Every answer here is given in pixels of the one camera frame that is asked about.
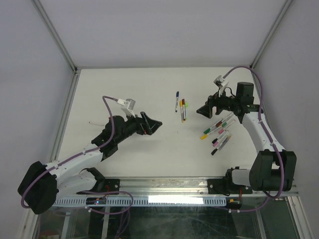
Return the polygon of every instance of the green marker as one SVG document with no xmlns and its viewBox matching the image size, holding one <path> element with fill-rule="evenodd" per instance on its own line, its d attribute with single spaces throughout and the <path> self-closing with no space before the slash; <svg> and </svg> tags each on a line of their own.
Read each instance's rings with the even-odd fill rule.
<svg viewBox="0 0 319 239">
<path fill-rule="evenodd" d="M 185 118 L 187 119 L 186 108 L 188 107 L 188 102 L 185 102 Z"/>
</svg>

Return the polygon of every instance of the white wall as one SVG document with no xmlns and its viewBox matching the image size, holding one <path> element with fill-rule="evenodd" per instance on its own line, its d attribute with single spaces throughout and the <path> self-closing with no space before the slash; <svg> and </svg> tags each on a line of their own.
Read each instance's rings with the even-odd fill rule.
<svg viewBox="0 0 319 239">
<path fill-rule="evenodd" d="M 250 64 L 285 0 L 41 0 L 77 66 Z"/>
<path fill-rule="evenodd" d="M 319 238 L 319 1 L 295 1 L 257 66 L 270 125 L 298 157 L 295 180 Z"/>
<path fill-rule="evenodd" d="M 1 0 L 0 29 L 0 238 L 11 239 L 24 210 L 17 188 L 46 161 L 72 73 L 30 0 Z"/>
</svg>

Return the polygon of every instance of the yellow marker cap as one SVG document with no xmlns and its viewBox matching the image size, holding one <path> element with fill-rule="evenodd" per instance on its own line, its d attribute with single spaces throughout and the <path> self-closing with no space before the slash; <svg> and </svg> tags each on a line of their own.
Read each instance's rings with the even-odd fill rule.
<svg viewBox="0 0 319 239">
<path fill-rule="evenodd" d="M 207 137 L 208 135 L 204 135 L 204 136 L 202 136 L 200 139 L 205 139 L 206 137 Z"/>
</svg>

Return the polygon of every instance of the white table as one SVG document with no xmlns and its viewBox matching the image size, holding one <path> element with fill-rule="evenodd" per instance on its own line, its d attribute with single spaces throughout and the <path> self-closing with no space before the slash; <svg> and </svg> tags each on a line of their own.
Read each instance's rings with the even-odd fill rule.
<svg viewBox="0 0 319 239">
<path fill-rule="evenodd" d="M 106 177 L 179 177 L 223 176 L 230 167 L 251 168 L 256 158 L 253 142 L 238 122 L 229 130 L 232 138 L 214 156 L 210 135 L 203 131 L 229 112 L 207 119 L 196 113 L 209 95 L 217 91 L 213 80 L 230 68 L 141 68 L 82 70 L 76 89 L 59 158 L 79 152 L 101 133 L 103 126 L 89 121 L 108 122 L 102 96 L 131 98 L 136 101 L 134 112 L 140 112 L 163 125 L 152 136 L 133 135 L 119 144 L 119 150 L 101 162 L 97 169 Z M 251 73 L 237 69 L 227 79 L 236 92 L 238 82 L 253 82 Z M 175 113 L 175 96 L 188 102 L 188 117 L 181 123 L 180 111 Z M 255 104 L 259 103 L 254 92 Z M 108 101 L 113 115 L 125 117 L 120 105 Z"/>
</svg>

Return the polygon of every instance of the purple marker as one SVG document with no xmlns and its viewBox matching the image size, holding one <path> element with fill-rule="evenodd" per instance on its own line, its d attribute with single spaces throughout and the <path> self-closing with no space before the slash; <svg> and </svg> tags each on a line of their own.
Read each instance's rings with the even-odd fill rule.
<svg viewBox="0 0 319 239">
<path fill-rule="evenodd" d="M 178 96 L 179 96 L 179 91 L 176 92 L 176 106 L 175 106 L 175 112 L 177 112 L 177 107 L 178 107 Z"/>
</svg>

